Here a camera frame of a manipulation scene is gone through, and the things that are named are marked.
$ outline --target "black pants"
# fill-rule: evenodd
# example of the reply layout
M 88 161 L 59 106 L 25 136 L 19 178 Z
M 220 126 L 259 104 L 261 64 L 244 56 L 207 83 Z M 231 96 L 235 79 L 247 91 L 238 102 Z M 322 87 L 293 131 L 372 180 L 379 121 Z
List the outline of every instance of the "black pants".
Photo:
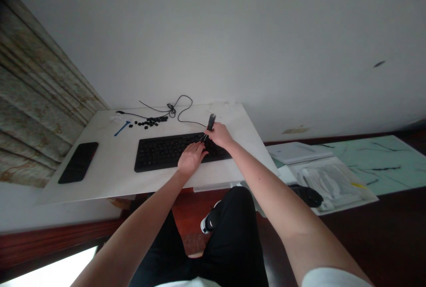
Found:
M 198 276 L 222 287 L 268 286 L 251 193 L 233 187 L 221 204 L 219 223 L 197 259 L 186 256 L 170 211 L 130 286 L 157 286 Z

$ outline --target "stain on wall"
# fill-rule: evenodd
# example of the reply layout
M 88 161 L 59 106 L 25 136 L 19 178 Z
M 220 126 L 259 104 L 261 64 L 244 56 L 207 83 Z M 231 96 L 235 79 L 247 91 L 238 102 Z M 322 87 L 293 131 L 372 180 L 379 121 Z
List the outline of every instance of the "stain on wall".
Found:
M 299 127 L 295 128 L 295 129 L 285 130 L 281 134 L 300 134 L 300 133 L 304 133 L 304 132 L 306 132 L 310 129 L 311 129 L 310 127 L 303 127 L 303 125 L 300 125 Z

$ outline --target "forearm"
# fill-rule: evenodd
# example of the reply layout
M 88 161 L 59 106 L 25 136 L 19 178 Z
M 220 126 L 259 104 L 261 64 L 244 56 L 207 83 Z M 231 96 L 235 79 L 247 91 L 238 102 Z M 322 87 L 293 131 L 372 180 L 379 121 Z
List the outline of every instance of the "forearm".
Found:
M 313 225 L 322 224 L 288 186 L 241 145 L 234 142 L 226 149 L 282 240 L 307 234 Z
M 274 173 L 239 144 L 226 148 L 260 207 L 280 236 L 299 286 L 318 267 L 335 267 L 369 282 L 343 245 L 314 212 Z
M 188 179 L 176 172 L 120 226 L 72 286 L 128 286 Z

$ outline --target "black cable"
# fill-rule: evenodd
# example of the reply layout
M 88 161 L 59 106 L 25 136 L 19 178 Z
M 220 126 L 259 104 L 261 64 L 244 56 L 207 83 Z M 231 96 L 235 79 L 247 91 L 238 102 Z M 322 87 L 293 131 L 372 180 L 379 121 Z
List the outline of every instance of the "black cable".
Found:
M 143 103 L 143 102 L 141 102 L 141 101 L 140 101 L 140 103 L 142 103 L 143 105 L 145 105 L 145 106 L 149 107 L 150 109 L 155 110 L 155 111 L 157 111 L 157 112 L 167 113 L 167 114 L 164 114 L 164 115 L 162 115 L 162 116 L 158 116 L 158 117 L 163 117 L 163 116 L 167 116 L 167 115 L 169 115 L 171 118 L 174 118 L 174 117 L 176 117 L 176 109 L 175 109 L 174 107 L 175 107 L 175 106 L 176 106 L 176 104 L 179 102 L 179 100 L 181 99 L 181 97 L 182 97 L 182 96 L 185 96 L 185 97 L 189 98 L 189 99 L 191 100 L 191 104 L 190 104 L 187 108 L 185 108 L 184 110 L 182 110 L 182 111 L 179 113 L 179 115 L 177 116 L 177 117 L 178 117 L 178 118 L 177 118 L 177 119 L 178 119 L 178 121 L 179 121 L 179 122 L 181 122 L 181 123 L 195 123 L 195 124 L 199 124 L 199 125 L 204 126 L 205 128 L 207 128 L 207 126 L 205 126 L 205 125 L 203 125 L 203 124 L 201 124 L 201 123 L 198 123 L 198 122 L 193 122 L 193 121 L 181 121 L 181 120 L 179 119 L 179 117 L 181 116 L 181 114 L 182 114 L 184 111 L 186 111 L 187 109 L 189 109 L 189 108 L 192 106 L 193 100 L 192 100 L 192 98 L 190 98 L 190 97 L 189 97 L 189 96 L 187 96 L 187 95 L 181 95 L 181 96 L 179 96 L 179 98 L 177 99 L 177 101 L 175 102 L 175 104 L 174 104 L 174 105 L 173 105 L 173 104 L 168 103 L 168 104 L 167 104 L 167 107 L 169 108 L 169 110 L 166 110 L 166 111 L 157 110 L 157 109 L 155 109 L 155 108 L 153 108 L 153 107 L 150 107 L 149 105 L 146 105 L 145 103 Z M 126 112 L 123 112 L 123 111 L 116 111 L 116 113 L 120 113 L 120 114 L 128 114 L 128 115 L 134 115 L 134 116 L 138 116 L 138 117 L 141 117 L 141 118 L 148 119 L 148 118 L 143 117 L 143 116 L 141 116 L 141 115 L 137 115 L 137 114 L 133 114 L 133 113 L 126 113 Z

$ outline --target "hand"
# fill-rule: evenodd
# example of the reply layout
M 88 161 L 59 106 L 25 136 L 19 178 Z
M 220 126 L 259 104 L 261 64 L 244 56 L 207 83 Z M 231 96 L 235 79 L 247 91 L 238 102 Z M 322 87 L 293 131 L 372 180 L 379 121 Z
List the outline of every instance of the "hand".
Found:
M 234 139 L 232 138 L 231 134 L 229 134 L 226 126 L 219 122 L 215 122 L 213 124 L 212 131 L 205 130 L 204 133 L 207 134 L 216 145 L 219 145 L 223 148 L 234 142 Z
M 188 177 L 191 177 L 201 164 L 204 156 L 208 154 L 203 150 L 205 146 L 203 143 L 192 143 L 183 151 L 179 162 L 177 162 L 177 170 Z

